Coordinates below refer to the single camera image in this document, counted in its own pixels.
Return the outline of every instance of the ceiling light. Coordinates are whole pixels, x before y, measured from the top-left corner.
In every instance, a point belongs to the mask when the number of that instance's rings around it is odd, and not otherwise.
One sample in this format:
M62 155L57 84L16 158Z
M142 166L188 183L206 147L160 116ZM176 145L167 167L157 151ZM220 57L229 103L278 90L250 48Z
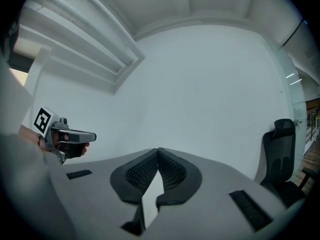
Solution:
M292 77L295 73L291 74L291 75L288 75L286 78L289 78L289 77Z
M298 82L300 82L302 79L299 79L298 81L295 81L295 82L293 82L293 83L290 83L290 85L293 85L293 84L295 84L295 83L298 83Z

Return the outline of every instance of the black vent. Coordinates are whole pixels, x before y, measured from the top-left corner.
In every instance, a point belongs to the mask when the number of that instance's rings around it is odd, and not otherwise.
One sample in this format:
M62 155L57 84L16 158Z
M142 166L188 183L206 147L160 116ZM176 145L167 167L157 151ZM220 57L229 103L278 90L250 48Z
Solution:
M147 191L158 171L157 152L125 173L125 179L143 194Z
M72 179L80 178L89 174L92 174L92 171L86 169L86 170L70 172L70 173L67 173L66 175L69 178L69 180L72 180Z
M167 155L160 153L158 163L164 191L173 190L185 180L186 169Z
M268 215L243 190L234 191L229 195L255 231L261 230L272 222Z

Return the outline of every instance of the person's arm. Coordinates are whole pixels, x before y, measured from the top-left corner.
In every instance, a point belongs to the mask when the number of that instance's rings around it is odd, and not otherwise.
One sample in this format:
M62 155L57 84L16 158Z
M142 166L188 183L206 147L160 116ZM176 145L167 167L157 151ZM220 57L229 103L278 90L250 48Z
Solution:
M26 141L29 141L29 142L35 144L36 146L38 146L39 133L36 133L35 131L21 125L18 135L20 138L22 138ZM64 139L65 139L65 141L68 141L67 134L64 135ZM54 146L56 146L56 145L58 145L58 142L59 142L59 136L55 132L52 135L52 143ZM87 152L87 147L89 147L89 146L90 146L90 143L85 144L85 146L83 147L83 150L82 150L82 154L81 154L82 156ZM42 136L40 137L39 147L43 152L49 152L49 150L47 149L47 147L45 145L45 140Z
M20 138L32 142L33 144L38 146L39 133L36 133L35 131L21 125L18 135L20 136ZM40 138L39 147L44 152L49 151L45 145L43 137Z

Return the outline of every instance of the hand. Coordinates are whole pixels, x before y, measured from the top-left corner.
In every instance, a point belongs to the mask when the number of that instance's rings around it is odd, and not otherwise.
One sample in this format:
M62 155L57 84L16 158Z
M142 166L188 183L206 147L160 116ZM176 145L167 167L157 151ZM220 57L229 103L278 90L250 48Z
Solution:
M67 142L69 139L68 135L65 134L64 135L64 140ZM54 132L52 134L52 143L53 145L56 147L58 144L59 144L59 134L57 132ZM81 156L83 156L86 152L87 152L87 148L86 147L89 147L90 146L90 143L86 143L83 147L83 150L82 150L82 154Z

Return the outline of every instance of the black office chair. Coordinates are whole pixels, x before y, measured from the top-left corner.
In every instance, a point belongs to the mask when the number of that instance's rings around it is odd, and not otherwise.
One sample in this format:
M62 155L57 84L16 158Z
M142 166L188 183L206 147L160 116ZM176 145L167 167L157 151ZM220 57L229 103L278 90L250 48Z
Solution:
M315 179L317 176L316 172L304 168L305 178L299 186L287 181L294 172L295 144L296 127L290 119L275 121L274 130L263 135L266 175L260 184L278 196L287 207L306 197L303 186L309 177Z

